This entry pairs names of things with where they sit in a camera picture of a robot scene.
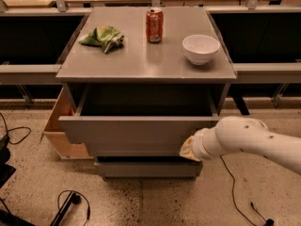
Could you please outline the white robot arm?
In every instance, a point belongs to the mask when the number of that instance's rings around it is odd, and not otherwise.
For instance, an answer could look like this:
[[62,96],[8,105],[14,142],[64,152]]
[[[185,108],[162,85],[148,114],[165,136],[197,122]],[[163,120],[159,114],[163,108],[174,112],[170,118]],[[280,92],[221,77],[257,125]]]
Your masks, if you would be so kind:
[[215,127],[197,130],[180,156],[200,162],[228,153],[253,153],[301,174],[301,138],[271,132],[260,120],[226,117]]

